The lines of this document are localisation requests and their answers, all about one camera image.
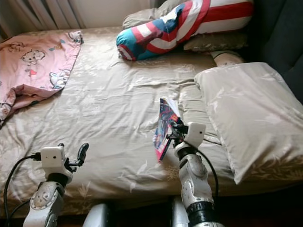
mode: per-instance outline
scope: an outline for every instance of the black joint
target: black joint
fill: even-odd
[[[179,161],[186,155],[194,155],[196,154],[196,150],[192,147],[185,147],[178,151],[177,155],[179,157]]]
[[[195,202],[187,208],[189,219],[188,227],[193,227],[203,222],[218,222],[211,202]]]
[[[65,188],[65,186],[68,182],[68,177],[64,174],[52,173],[52,174],[49,174],[47,181],[57,182],[57,183],[61,184],[63,188]]]

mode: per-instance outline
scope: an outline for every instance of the pillow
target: pillow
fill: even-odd
[[[235,51],[213,51],[210,54],[217,66],[235,65],[245,62]]]
[[[130,14],[125,17],[122,27],[123,29],[127,29],[159,19],[160,17],[167,15],[177,5],[185,1],[187,0],[167,0],[159,8],[143,9],[139,12]]]
[[[242,32],[228,32],[196,35],[188,40],[183,49],[196,52],[241,49],[246,46],[247,35]]]
[[[249,0],[241,1],[186,1],[160,19],[122,31],[117,37],[118,50],[125,59],[141,60],[169,52],[197,30],[240,29],[250,18],[253,8]]]
[[[280,74],[255,62],[215,67],[195,80],[236,184],[303,180],[303,105]]]

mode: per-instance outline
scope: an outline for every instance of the captain america pillow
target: captain america pillow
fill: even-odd
[[[154,57],[201,32],[241,29],[249,22],[252,9],[250,0],[186,1],[164,17],[122,31],[116,44],[127,60]]]

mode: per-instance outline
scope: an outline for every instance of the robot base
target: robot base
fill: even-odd
[[[171,227],[188,227],[189,220],[181,196],[175,196],[171,202],[172,222]]]
[[[110,210],[106,204],[98,204],[89,211],[82,227],[109,227]]]

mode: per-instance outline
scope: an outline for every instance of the magazine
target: magazine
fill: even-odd
[[[158,127],[153,141],[156,147],[158,161],[163,160],[171,141],[166,138],[166,135],[168,135],[170,131],[171,120],[175,121],[177,124],[183,124],[180,118],[178,104],[172,99],[161,98]]]

